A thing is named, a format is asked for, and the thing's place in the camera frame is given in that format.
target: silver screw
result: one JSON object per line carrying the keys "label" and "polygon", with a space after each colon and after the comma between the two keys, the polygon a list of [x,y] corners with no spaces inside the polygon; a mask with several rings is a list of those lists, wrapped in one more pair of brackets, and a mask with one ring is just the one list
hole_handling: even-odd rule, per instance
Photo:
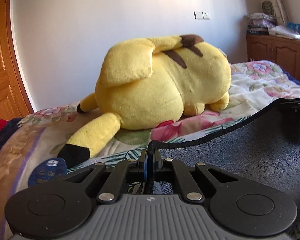
{"label": "silver screw", "polygon": [[111,193],[101,193],[98,198],[103,201],[111,201],[114,199],[114,195]]}
{"label": "silver screw", "polygon": [[202,195],[198,192],[190,192],[187,194],[187,199],[193,200],[193,201],[198,201],[202,199]]}

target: white logo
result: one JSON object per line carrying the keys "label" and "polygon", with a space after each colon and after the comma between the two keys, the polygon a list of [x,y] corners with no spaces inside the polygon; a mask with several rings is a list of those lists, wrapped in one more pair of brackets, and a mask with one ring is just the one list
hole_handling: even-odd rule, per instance
{"label": "white logo", "polygon": [[147,197],[147,201],[152,202],[152,201],[154,201],[154,200],[156,200],[154,197]]}
{"label": "white logo", "polygon": [[47,166],[57,166],[59,161],[55,161],[55,160],[50,160],[47,161]]}

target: tag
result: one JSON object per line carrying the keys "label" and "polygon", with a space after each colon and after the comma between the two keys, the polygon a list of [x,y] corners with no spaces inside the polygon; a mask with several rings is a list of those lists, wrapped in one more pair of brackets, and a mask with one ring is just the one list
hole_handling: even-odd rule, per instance
{"label": "tag", "polygon": [[28,186],[31,187],[67,174],[66,162],[62,158],[52,158],[39,164],[31,173]]}

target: stack of books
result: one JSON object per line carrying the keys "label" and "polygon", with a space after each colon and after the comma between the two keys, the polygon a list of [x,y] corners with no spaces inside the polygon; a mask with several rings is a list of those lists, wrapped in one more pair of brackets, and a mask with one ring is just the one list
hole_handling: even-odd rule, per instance
{"label": "stack of books", "polygon": [[267,26],[248,25],[247,34],[269,35],[269,31]]}

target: pikachu plush toy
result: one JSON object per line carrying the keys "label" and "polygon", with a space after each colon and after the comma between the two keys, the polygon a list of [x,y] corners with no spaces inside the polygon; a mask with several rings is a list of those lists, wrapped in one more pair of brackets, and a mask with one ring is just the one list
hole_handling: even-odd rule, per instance
{"label": "pikachu plush toy", "polygon": [[80,128],[58,157],[69,168],[96,157],[120,128],[140,130],[194,116],[208,105],[229,103],[231,69],[226,56],[197,35],[132,39],[113,46],[95,92],[78,105],[100,117]]}

